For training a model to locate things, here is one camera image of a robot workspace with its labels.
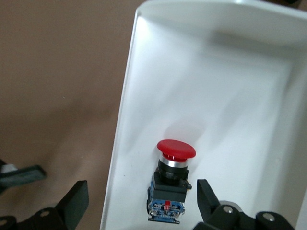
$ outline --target red button cap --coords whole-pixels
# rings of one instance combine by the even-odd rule
[[[161,140],[157,147],[163,156],[171,161],[185,162],[188,158],[196,156],[196,151],[191,145],[179,140]]]

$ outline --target brown table surface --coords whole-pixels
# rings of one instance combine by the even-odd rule
[[[0,2],[0,159],[18,168],[39,164],[48,174],[6,190],[0,216],[24,220],[88,180],[90,204],[77,229],[99,229],[134,13],[142,2]],[[307,10],[307,0],[294,7]]]

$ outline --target screw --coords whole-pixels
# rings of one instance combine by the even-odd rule
[[[7,222],[6,219],[0,219],[0,226],[6,225]]]
[[[46,216],[48,216],[49,214],[50,214],[49,211],[42,211],[42,212],[40,213],[40,216],[41,216],[41,217],[46,217]]]
[[[234,210],[230,206],[224,206],[223,210],[227,213],[233,213]]]
[[[264,218],[266,218],[268,221],[271,221],[271,222],[273,222],[274,220],[275,220],[275,217],[272,215],[272,214],[270,214],[270,213],[263,213],[263,215],[262,215]]]

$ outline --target black plastic part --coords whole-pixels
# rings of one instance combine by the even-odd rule
[[[197,180],[197,205],[201,217],[206,222],[211,214],[220,206],[220,202],[207,180]]]
[[[231,205],[220,205],[207,180],[197,181],[197,203],[204,223],[198,223],[193,230],[294,230],[280,214],[259,212],[254,219]],[[231,213],[224,210],[225,206],[231,207]],[[266,219],[265,213],[274,220]]]
[[[206,224],[204,222],[200,222],[193,228],[193,230],[220,230],[220,229],[217,229],[216,227]]]
[[[180,179],[186,180],[188,178],[188,167],[170,167],[159,160],[158,168],[160,179],[167,184],[176,185],[180,183]]]
[[[87,182],[78,181],[55,208],[44,208],[20,223],[13,216],[0,217],[0,230],[74,230],[87,207]]]
[[[252,217],[249,217],[248,215],[246,215],[244,212],[240,212],[240,219],[239,219],[239,229],[242,230],[249,230],[249,229],[256,229],[256,222],[255,219]]]
[[[33,181],[42,180],[46,177],[46,172],[39,166],[34,165],[16,171],[0,173],[0,188],[20,186]]]
[[[153,173],[153,199],[185,202],[187,195],[187,181],[180,180],[178,185],[169,185],[161,181],[158,172]]]
[[[17,229],[17,220],[13,216],[0,217],[0,222],[3,223],[3,225],[0,226],[0,230],[16,230]]]
[[[0,230],[68,230],[55,208],[49,207],[36,212],[33,216],[16,223],[12,216],[1,217],[6,223]]]
[[[68,229],[73,230],[88,207],[87,181],[78,181],[56,205],[56,210],[62,217]]]
[[[274,221],[267,220],[263,214],[274,216]],[[291,224],[280,214],[275,212],[259,212],[256,215],[256,230],[294,230]]]
[[[224,211],[224,207],[226,206],[232,208],[232,213]],[[217,229],[232,230],[238,221],[239,211],[235,207],[230,205],[221,205],[213,212],[206,223],[216,227]]]

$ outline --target white tray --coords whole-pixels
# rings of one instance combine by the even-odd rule
[[[297,230],[307,187],[307,14],[261,1],[155,0],[136,11],[102,230],[189,230],[197,179]],[[181,223],[147,220],[158,141],[191,144]]]

